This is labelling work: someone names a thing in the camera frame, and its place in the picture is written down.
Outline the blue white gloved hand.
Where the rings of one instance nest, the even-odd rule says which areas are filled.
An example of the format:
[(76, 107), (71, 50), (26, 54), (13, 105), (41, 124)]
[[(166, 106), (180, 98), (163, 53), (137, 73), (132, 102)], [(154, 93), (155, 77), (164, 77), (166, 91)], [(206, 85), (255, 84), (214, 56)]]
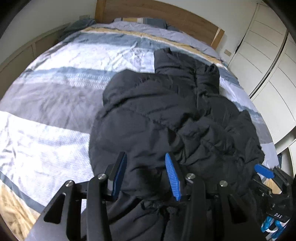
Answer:
[(281, 236), (289, 221), (281, 222), (268, 216), (261, 225), (261, 232), (267, 241), (275, 241)]

